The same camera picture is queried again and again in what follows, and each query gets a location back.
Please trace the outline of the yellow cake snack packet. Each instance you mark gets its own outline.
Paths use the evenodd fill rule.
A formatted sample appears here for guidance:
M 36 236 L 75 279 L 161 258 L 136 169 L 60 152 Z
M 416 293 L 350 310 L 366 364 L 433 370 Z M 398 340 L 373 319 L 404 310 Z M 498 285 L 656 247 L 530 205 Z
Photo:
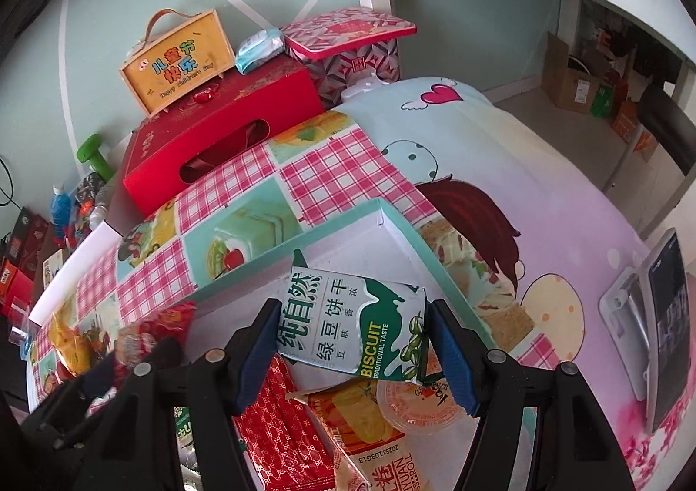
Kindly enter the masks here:
M 48 339 L 57 351 L 60 363 L 72 376 L 80 376 L 91 368 L 90 344 L 83 335 L 68 327 L 59 315 L 51 316 Z

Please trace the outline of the blue liquid bottle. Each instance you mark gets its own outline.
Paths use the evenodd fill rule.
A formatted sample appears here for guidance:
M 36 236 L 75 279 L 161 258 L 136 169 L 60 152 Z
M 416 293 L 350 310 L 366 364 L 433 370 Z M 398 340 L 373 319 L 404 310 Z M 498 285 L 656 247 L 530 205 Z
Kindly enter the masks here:
M 62 186 L 53 187 L 50 209 L 54 236 L 59 242 L 64 242 L 66 230 L 70 226 L 72 199 Z

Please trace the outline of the green dumbbell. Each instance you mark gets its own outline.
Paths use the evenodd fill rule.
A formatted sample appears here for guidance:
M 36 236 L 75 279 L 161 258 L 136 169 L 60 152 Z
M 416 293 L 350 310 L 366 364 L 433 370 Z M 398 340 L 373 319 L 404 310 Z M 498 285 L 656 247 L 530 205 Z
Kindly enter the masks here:
M 88 165 L 93 172 L 97 173 L 105 182 L 108 182 L 116 172 L 101 153 L 100 147 L 102 144 L 103 139 L 99 134 L 88 136 L 77 149 L 76 159 L 83 165 Z

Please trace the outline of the pink checkered tablecloth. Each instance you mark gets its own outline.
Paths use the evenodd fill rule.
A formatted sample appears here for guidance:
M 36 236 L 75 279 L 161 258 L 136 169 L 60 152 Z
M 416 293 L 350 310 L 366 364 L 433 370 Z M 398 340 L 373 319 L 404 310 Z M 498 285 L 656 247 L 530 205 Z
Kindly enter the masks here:
M 646 426 L 603 296 L 648 253 L 572 163 L 481 93 L 424 77 L 354 97 L 212 170 L 126 233 L 58 307 L 113 333 L 195 296 L 201 345 L 284 279 L 320 268 L 416 282 L 527 365 L 576 360 L 644 488 L 669 445 Z

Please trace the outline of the large red gift box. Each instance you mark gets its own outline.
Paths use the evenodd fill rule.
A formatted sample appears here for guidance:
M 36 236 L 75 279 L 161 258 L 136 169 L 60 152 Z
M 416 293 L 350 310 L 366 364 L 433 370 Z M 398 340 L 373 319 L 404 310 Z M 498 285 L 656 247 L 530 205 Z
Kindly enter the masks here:
M 147 216 L 203 175 L 325 111 L 310 71 L 285 55 L 248 75 L 232 69 L 137 129 L 123 186 Z

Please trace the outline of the brown cardboard box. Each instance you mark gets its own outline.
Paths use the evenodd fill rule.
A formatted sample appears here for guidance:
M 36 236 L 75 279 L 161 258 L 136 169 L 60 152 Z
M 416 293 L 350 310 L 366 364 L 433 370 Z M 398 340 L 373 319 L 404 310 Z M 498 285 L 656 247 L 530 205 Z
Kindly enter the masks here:
M 572 60 L 569 46 L 547 32 L 542 90 L 557 108 L 588 114 L 600 83 L 610 70 L 610 62 L 596 49 L 586 49 L 582 53 L 579 67 L 571 67 Z

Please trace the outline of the orange yellow snack packet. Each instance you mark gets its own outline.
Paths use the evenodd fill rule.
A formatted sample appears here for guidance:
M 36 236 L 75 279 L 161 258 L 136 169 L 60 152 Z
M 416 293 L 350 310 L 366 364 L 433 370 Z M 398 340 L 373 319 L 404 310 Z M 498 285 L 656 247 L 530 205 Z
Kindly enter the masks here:
M 375 380 L 354 378 L 323 390 L 291 393 L 308 407 L 334 449 L 338 490 L 425 491 L 409 440 L 381 412 Z

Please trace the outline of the green white biscuit packet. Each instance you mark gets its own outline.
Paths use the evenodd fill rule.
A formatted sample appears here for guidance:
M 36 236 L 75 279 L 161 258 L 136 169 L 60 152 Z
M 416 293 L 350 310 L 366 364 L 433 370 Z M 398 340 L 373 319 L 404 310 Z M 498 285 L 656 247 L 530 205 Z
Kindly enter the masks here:
M 424 288 L 308 266 L 295 250 L 278 353 L 324 370 L 420 385 L 427 368 Z

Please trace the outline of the teal shallow box tray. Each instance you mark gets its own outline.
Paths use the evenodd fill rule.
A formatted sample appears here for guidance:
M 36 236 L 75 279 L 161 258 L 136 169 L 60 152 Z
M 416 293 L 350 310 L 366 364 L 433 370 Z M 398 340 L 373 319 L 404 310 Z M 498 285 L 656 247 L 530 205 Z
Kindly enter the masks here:
M 476 331 L 488 348 L 492 336 L 454 285 L 439 259 L 405 218 L 381 198 L 363 203 L 235 269 L 191 299 L 198 302 L 185 346 L 191 361 L 222 348 L 239 328 L 252 323 L 268 298 L 282 300 L 294 249 L 308 266 L 325 271 L 424 287 L 428 300 L 444 299 L 462 326 Z M 298 363 L 290 365 L 300 390 L 324 388 L 346 374 Z M 530 470 L 533 414 L 525 412 L 510 490 L 525 490 Z M 464 416 L 432 436 L 411 436 L 412 450 L 434 490 L 453 490 L 473 438 L 474 419 Z

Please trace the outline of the clear jelly cup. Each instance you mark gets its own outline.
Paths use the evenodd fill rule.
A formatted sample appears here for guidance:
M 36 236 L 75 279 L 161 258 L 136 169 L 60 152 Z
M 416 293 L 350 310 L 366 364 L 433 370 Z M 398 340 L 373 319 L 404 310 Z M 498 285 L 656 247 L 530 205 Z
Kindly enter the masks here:
M 432 385 L 380 381 L 376 399 L 383 416 L 399 431 L 427 436 L 466 416 L 444 379 Z

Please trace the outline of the orange handled gift box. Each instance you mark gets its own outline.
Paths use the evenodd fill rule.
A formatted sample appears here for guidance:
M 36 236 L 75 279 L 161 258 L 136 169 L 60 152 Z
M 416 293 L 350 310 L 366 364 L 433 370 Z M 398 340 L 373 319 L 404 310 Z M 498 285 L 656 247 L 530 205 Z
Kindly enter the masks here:
M 158 10 L 119 69 L 147 118 L 235 67 L 235 52 L 215 9 L 185 15 Z

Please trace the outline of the blue wet wipes pack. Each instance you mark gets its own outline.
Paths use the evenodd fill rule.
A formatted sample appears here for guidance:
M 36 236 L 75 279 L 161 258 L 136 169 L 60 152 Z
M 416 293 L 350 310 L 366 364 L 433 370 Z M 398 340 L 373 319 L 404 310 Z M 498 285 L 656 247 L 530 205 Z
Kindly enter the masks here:
M 277 28 L 266 28 L 244 40 L 238 49 L 235 65 L 242 75 L 260 68 L 285 49 L 283 32 Z

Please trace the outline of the red patterned snack bag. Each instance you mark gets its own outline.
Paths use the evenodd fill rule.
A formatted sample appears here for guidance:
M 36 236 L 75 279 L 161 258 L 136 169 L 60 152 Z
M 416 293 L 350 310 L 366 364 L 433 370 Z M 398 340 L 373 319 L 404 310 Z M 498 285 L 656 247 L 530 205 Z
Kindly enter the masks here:
M 296 391 L 288 363 L 274 356 L 254 404 L 234 419 L 262 488 L 321 491 L 335 485 L 333 459 Z

